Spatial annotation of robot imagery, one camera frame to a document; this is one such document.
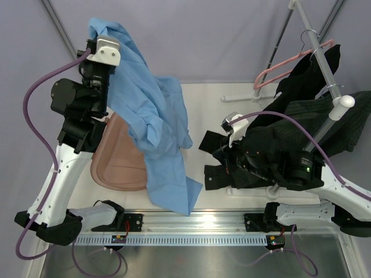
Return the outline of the light blue shirt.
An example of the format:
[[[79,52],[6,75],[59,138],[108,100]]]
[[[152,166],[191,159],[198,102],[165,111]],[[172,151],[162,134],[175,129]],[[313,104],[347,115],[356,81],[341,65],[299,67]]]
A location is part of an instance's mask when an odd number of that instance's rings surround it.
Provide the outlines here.
[[[193,142],[180,81],[153,75],[134,40],[119,23],[92,18],[89,35],[119,41],[121,59],[110,78],[108,106],[128,124],[128,134],[144,155],[151,203],[189,216],[202,184],[186,176],[181,153]]]

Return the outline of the black shirt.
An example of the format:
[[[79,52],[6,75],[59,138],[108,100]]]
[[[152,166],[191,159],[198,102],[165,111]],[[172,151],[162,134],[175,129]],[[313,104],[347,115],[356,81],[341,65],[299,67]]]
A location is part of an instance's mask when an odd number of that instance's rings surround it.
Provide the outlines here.
[[[332,74],[334,74],[340,63],[340,44],[336,44],[328,49],[324,56],[328,62]],[[289,114],[289,104],[293,101],[313,100],[319,91],[326,85],[322,71],[318,65],[316,58],[311,56],[311,53],[304,56],[298,64],[294,67],[287,78],[282,79],[277,86],[275,92],[275,100],[268,105],[263,111],[274,111],[282,114]],[[278,135],[275,124],[286,124],[290,126],[291,123],[278,116],[274,115],[259,115],[249,125],[246,136],[255,134],[272,134],[275,137],[283,137]],[[228,137],[223,136],[213,131],[207,131],[203,140],[198,147],[200,151],[212,154],[218,150],[222,145],[227,143]]]

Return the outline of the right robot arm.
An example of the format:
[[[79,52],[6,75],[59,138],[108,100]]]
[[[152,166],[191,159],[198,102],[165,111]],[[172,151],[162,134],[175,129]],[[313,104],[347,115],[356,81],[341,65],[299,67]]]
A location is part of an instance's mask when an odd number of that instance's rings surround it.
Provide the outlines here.
[[[308,192],[324,201],[315,205],[266,204],[257,227],[263,232],[289,230],[320,222],[338,226],[355,237],[370,237],[370,195],[359,186],[337,178],[330,165],[307,151],[283,151],[275,140],[242,140],[213,151],[228,172],[241,169],[270,186]]]

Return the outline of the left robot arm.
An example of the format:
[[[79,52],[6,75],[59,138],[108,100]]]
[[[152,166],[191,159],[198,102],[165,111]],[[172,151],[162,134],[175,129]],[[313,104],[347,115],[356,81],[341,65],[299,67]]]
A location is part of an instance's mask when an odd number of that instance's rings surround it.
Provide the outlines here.
[[[109,80],[120,63],[119,48],[116,39],[98,36],[87,41],[85,51],[78,51],[75,62],[55,72],[78,66],[82,82],[63,78],[51,89],[50,109],[64,117],[57,148],[49,151],[53,165],[35,202],[14,219],[47,243],[67,246],[83,231],[118,231],[124,226],[125,210],[112,201],[82,209],[67,207],[82,170],[103,138],[102,119],[108,115]]]

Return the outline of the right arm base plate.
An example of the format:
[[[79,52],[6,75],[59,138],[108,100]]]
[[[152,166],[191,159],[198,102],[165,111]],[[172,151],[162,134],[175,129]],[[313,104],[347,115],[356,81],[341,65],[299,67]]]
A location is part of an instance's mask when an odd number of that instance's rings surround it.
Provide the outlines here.
[[[283,229],[291,231],[293,228],[293,225],[280,224],[275,212],[245,213],[243,220],[247,232],[282,232]]]

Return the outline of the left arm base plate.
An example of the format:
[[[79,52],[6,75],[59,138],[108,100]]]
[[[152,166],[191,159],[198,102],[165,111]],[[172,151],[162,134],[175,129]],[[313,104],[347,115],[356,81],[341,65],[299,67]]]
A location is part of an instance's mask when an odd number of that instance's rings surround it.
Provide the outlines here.
[[[92,228],[92,232],[141,232],[143,215],[140,213],[121,213],[109,225]]]

